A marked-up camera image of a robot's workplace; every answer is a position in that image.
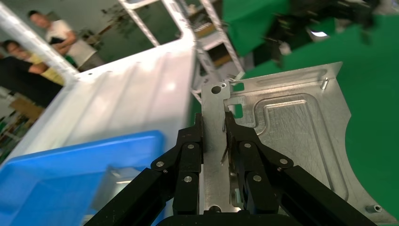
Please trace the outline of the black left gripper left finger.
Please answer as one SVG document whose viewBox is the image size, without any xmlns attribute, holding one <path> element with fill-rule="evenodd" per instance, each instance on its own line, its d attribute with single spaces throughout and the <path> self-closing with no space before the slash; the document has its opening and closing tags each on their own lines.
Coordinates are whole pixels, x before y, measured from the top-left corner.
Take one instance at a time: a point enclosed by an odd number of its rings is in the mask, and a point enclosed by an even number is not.
<svg viewBox="0 0 399 226">
<path fill-rule="evenodd" d="M 178 215 L 199 214 L 203 118 L 178 131 L 176 145 L 155 159 L 87 223 L 87 226 L 171 226 Z"/>
</svg>

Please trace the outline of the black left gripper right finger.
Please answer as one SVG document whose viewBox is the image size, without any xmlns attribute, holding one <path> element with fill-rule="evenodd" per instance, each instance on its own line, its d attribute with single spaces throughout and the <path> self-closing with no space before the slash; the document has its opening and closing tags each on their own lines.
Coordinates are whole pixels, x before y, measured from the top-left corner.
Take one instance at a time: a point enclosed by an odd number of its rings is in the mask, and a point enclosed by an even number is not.
<svg viewBox="0 0 399 226">
<path fill-rule="evenodd" d="M 248 223 L 265 226 L 371 226 L 373 222 L 285 155 L 264 145 L 253 128 L 225 113 L 229 160 L 238 176 Z"/>
</svg>

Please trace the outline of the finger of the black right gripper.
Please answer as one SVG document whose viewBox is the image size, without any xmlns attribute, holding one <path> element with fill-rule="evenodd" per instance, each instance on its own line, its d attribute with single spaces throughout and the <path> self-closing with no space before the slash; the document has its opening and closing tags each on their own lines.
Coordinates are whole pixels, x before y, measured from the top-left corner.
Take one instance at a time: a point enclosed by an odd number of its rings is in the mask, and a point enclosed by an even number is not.
<svg viewBox="0 0 399 226">
<path fill-rule="evenodd" d="M 291 50 L 299 48 L 307 42 L 306 20 L 293 15 L 276 15 L 265 35 L 270 49 L 271 60 L 278 67 L 283 67 L 283 54 L 280 46 L 288 44 Z"/>
<path fill-rule="evenodd" d="M 361 39 L 365 44 L 371 43 L 370 30 L 375 25 L 374 10 L 379 6 L 378 0 L 343 0 L 345 20 L 361 27 Z"/>
</svg>

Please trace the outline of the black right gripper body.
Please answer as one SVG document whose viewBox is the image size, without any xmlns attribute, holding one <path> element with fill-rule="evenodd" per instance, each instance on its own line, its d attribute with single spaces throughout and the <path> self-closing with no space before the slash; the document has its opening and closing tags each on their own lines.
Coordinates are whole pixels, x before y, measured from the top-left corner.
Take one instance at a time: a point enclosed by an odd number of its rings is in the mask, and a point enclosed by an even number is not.
<svg viewBox="0 0 399 226">
<path fill-rule="evenodd" d="M 344 0 L 291 0 L 290 17 L 302 21 L 330 17 L 352 20 L 352 5 Z"/>
</svg>

